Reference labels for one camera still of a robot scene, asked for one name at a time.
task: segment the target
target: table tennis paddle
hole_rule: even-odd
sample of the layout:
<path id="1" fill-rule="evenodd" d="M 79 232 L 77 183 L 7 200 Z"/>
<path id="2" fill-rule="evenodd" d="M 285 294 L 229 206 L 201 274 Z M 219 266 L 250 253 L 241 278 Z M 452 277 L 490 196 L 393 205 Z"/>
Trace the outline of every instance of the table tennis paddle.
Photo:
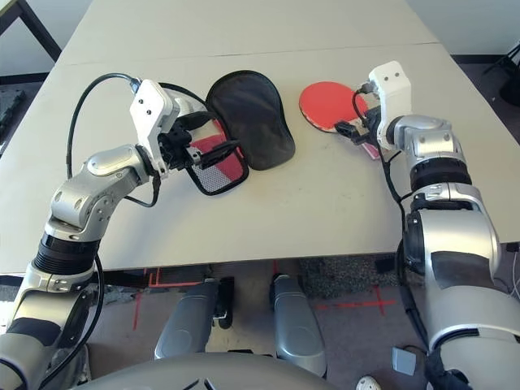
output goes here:
<path id="1" fill-rule="evenodd" d="M 361 120 L 352 105 L 353 94 L 351 88 L 333 81 L 311 84 L 301 92 L 300 110 L 310 124 L 323 132 L 337 133 L 334 125 L 340 121 L 360 128 Z M 356 97 L 356 103 L 361 112 L 368 110 L 361 96 Z M 379 153 L 373 145 L 364 143 L 362 147 L 372 159 L 379 158 Z"/>

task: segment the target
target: white wall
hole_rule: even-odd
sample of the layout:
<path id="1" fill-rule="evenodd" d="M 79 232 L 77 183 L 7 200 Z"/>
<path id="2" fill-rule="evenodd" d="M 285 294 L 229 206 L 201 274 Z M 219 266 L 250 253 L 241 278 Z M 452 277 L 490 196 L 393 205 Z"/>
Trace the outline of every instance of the white wall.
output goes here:
<path id="1" fill-rule="evenodd" d="M 28 3 L 63 48 L 91 1 Z M 504 54 L 520 39 L 520 0 L 406 1 L 452 54 Z M 53 64 L 21 20 L 0 37 L 1 76 L 48 72 Z"/>
<path id="2" fill-rule="evenodd" d="M 406 0 L 451 54 L 505 54 L 520 40 L 520 0 Z"/>
<path id="3" fill-rule="evenodd" d="M 70 39 L 92 0 L 28 0 L 59 47 Z M 0 76 L 48 72 L 54 62 L 17 19 L 0 37 Z"/>

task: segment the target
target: white table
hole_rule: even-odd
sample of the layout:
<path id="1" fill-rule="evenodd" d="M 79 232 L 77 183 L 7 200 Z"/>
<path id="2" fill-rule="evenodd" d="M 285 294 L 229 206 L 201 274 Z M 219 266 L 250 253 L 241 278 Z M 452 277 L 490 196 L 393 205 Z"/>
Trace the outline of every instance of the white table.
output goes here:
<path id="1" fill-rule="evenodd" d="M 102 242 L 107 270 L 393 251 L 400 217 L 379 163 L 348 140 L 312 128 L 297 104 L 300 92 L 313 82 L 357 85 L 373 67 L 392 59 L 401 62 L 412 81 L 414 111 L 452 121 L 501 240 L 520 240 L 515 226 L 520 183 L 513 180 L 520 148 L 438 43 L 121 58 L 58 64 L 26 114 L 0 160 L 0 272 L 23 271 L 36 253 L 50 198 L 65 177 L 67 130 L 77 98 L 96 76 L 114 71 L 183 85 L 201 96 L 228 72 L 259 71 L 280 92 L 297 152 L 281 166 L 251 171 L 243 184 L 217 197 L 199 193 L 180 172 L 163 183 L 153 209 L 123 201 Z M 131 100 L 120 80 L 95 90 L 76 130 L 76 167 L 99 150 L 136 141 Z M 392 169 L 396 186 L 407 192 L 404 159 L 398 158 Z M 149 197 L 150 191 L 139 188 L 136 195 Z"/>

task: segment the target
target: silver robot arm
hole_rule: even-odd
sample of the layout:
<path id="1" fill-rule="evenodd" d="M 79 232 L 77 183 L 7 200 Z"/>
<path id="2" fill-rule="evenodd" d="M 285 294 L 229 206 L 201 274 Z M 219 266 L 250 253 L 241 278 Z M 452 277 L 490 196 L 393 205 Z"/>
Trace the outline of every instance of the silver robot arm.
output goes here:
<path id="1" fill-rule="evenodd" d="M 424 274 L 427 377 L 434 388 L 516 386 L 520 305 L 493 283 L 500 244 L 451 123 L 411 114 L 399 63 L 377 67 L 369 80 L 381 102 L 376 139 L 404 152 L 410 175 L 403 247 L 405 263 Z"/>
<path id="2" fill-rule="evenodd" d="M 142 81 L 130 107 L 139 145 L 95 154 L 56 191 L 37 256 L 26 270 L 8 330 L 0 336 L 2 390 L 38 389 L 55 352 L 81 338 L 91 302 L 85 287 L 119 202 L 150 177 L 157 195 L 169 170 L 204 169 L 236 148 L 229 141 L 202 154 L 190 146 L 180 117 L 202 112 L 195 121 L 200 126 L 211 119 L 203 111 L 196 99 Z"/>

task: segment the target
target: shoe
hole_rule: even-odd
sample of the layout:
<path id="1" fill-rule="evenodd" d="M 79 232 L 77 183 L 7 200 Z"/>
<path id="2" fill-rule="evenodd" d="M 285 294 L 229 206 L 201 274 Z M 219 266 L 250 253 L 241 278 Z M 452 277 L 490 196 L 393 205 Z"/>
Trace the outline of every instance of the shoe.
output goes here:
<path id="1" fill-rule="evenodd" d="M 359 382 L 357 382 L 356 390 L 381 390 L 379 383 L 371 376 L 363 376 Z"/>

